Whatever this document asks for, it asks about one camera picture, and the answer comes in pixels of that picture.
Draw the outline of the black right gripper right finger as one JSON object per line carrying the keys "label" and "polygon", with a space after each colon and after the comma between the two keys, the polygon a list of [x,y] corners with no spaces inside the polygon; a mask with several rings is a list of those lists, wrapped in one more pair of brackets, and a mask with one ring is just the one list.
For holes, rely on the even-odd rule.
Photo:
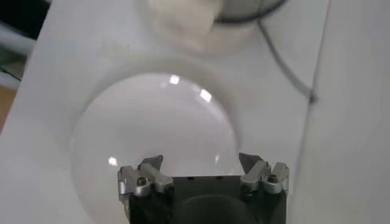
{"label": "black right gripper right finger", "polygon": [[249,192],[257,191],[262,183],[269,194],[279,194],[282,191],[288,193],[289,167],[285,163],[276,163],[271,167],[260,156],[243,152],[239,152],[239,161],[245,173],[239,177],[239,182]]}

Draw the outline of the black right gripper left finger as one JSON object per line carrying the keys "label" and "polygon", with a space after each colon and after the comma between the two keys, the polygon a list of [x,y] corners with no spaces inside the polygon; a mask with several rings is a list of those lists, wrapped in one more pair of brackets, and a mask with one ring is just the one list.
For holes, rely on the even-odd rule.
{"label": "black right gripper left finger", "polygon": [[118,197],[124,203],[131,195],[146,197],[152,190],[170,194],[174,190],[173,177],[160,172],[163,155],[148,157],[136,167],[122,166],[118,170]]}

